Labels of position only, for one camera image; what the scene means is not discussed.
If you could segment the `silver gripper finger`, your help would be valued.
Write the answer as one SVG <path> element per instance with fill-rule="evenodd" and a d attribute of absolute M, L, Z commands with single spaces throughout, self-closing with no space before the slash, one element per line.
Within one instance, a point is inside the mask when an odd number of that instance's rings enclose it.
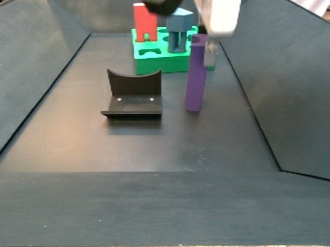
<path fill-rule="evenodd" d="M 204 64 L 208 67 L 213 67 L 216 64 L 216 58 L 217 58 L 217 41 L 213 38 L 209 38 L 205 43 Z"/>

